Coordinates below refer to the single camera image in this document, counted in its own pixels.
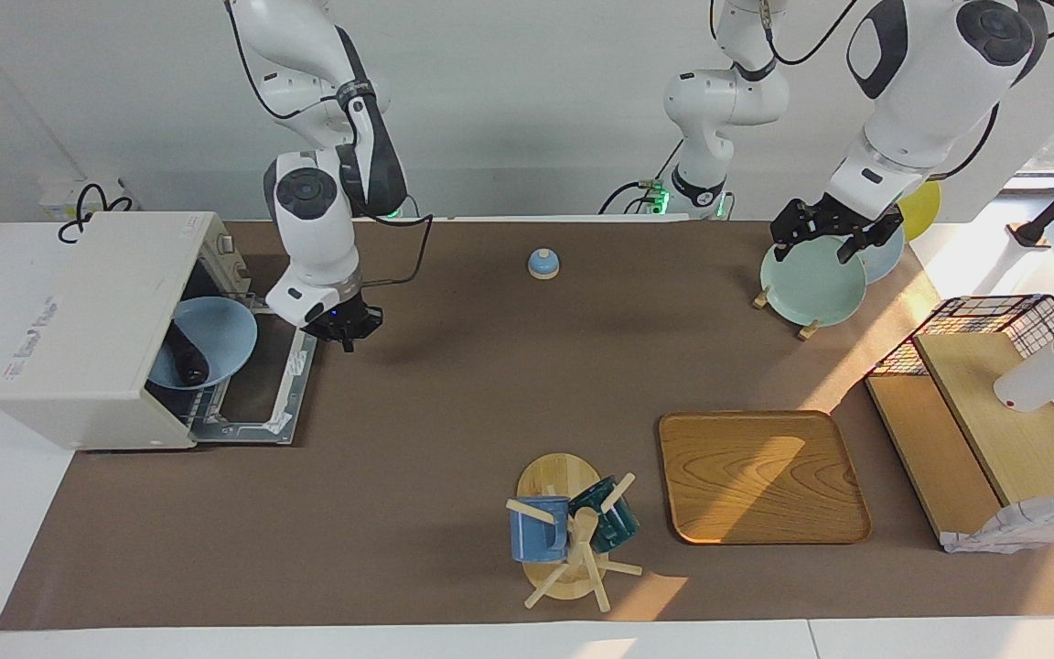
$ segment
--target blue mug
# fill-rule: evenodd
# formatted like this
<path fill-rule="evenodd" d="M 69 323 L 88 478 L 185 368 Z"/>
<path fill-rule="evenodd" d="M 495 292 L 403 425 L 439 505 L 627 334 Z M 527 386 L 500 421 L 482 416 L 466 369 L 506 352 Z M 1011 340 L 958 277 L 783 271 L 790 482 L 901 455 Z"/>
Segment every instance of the blue mug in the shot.
<path fill-rule="evenodd" d="M 568 497 L 522 496 L 520 503 L 551 513 L 555 524 L 510 510 L 510 556 L 520 563 L 557 563 L 568 556 Z"/>

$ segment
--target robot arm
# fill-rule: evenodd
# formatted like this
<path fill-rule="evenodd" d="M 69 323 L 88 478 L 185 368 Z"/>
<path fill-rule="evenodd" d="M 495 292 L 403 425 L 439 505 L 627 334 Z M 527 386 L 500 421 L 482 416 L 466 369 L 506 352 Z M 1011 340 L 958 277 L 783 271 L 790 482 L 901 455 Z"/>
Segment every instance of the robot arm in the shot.
<path fill-rule="evenodd" d="M 314 88 L 321 94 L 316 103 L 288 114 L 274 112 L 264 100 L 276 121 L 315 147 L 280 155 L 264 176 L 268 209 L 290 255 L 288 271 L 267 304 L 305 332 L 352 351 L 353 343 L 385 317 L 360 295 L 351 218 L 388 214 L 406 199 L 405 174 L 376 89 L 348 33 L 331 20 L 326 1 L 226 0 L 226 7 L 235 37 L 241 35 L 268 61 L 315 78 L 300 92 L 274 82 L 277 72 L 252 79 L 260 99 L 310 97 Z M 337 144 L 344 140 L 333 130 L 337 114 L 347 117 L 350 142 Z"/>
<path fill-rule="evenodd" d="M 735 157 L 735 144 L 721 131 L 770 123 L 787 110 L 787 80 L 775 67 L 759 4 L 726 0 L 721 7 L 718 46 L 731 58 L 729 70 L 684 73 L 665 88 L 665 114 L 685 138 L 681 161 L 662 180 L 668 212 L 714 214 Z M 769 9 L 773 17 L 785 16 L 787 0 L 773 0 Z"/>
<path fill-rule="evenodd" d="M 817 205 L 794 199 L 773 222 L 775 255 L 819 236 L 848 236 L 841 263 L 900 226 L 894 201 L 916 191 L 951 148 L 1038 60 L 1038 0 L 882 0 L 858 25 L 848 66 L 875 110 Z"/>

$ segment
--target black wire rack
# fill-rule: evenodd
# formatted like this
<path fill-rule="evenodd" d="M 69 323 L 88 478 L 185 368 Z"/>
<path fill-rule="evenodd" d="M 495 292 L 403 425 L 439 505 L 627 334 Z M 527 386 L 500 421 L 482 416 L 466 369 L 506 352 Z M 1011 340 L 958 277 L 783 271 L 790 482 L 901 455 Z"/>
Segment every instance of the black wire rack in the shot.
<path fill-rule="evenodd" d="M 921 334 L 1002 332 L 1028 357 L 1054 338 L 1054 296 L 965 296 L 944 301 L 878 362 L 870 375 L 929 375 L 913 338 Z"/>

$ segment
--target yellow plate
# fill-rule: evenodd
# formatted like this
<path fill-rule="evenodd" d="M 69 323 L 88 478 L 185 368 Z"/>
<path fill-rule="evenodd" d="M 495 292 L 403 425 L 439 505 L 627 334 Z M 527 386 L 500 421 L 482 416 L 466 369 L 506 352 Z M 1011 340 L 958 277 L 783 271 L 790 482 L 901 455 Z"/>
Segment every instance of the yellow plate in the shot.
<path fill-rule="evenodd" d="M 897 201 L 900 214 L 905 218 L 902 229 L 905 230 L 905 241 L 917 238 L 925 233 L 941 210 L 941 183 L 937 180 L 925 180 L 911 196 Z"/>

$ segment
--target brown table mat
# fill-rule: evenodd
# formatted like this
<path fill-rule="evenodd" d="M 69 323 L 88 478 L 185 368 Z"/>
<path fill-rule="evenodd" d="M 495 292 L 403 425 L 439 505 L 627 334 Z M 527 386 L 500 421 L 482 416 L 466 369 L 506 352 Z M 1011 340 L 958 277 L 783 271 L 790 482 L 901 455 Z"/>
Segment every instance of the brown table mat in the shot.
<path fill-rule="evenodd" d="M 280 253 L 270 225 L 235 226 Z M 409 272 L 417 229 L 358 226 L 369 278 Z M 535 247 L 564 268 L 540 283 Z M 540 454 L 633 471 L 642 529 L 613 555 L 610 619 L 1054 614 L 1054 546 L 945 555 L 861 376 L 933 308 L 907 253 L 852 321 L 805 344 L 750 309 L 765 225 L 456 225 L 414 284 L 378 288 L 385 327 L 317 354 L 297 446 L 77 454 L 0 629 L 599 619 L 544 601 L 510 559 L 503 502 Z M 265 291 L 284 261 L 250 259 Z M 657 422 L 820 409 L 874 518 L 848 546 L 689 546 L 669 529 Z"/>

